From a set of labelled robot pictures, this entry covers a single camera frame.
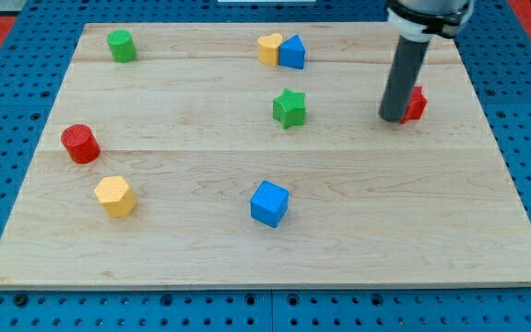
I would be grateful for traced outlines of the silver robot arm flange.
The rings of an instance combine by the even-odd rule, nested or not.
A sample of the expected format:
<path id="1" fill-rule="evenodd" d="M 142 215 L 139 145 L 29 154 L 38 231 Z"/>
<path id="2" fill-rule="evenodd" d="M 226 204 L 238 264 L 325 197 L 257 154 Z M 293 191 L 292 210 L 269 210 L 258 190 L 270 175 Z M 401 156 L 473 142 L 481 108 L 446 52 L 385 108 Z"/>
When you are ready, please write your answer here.
<path id="1" fill-rule="evenodd" d="M 452 39 L 472 17 L 474 0 L 387 0 L 387 20 L 401 37 L 429 42 L 433 36 Z"/>

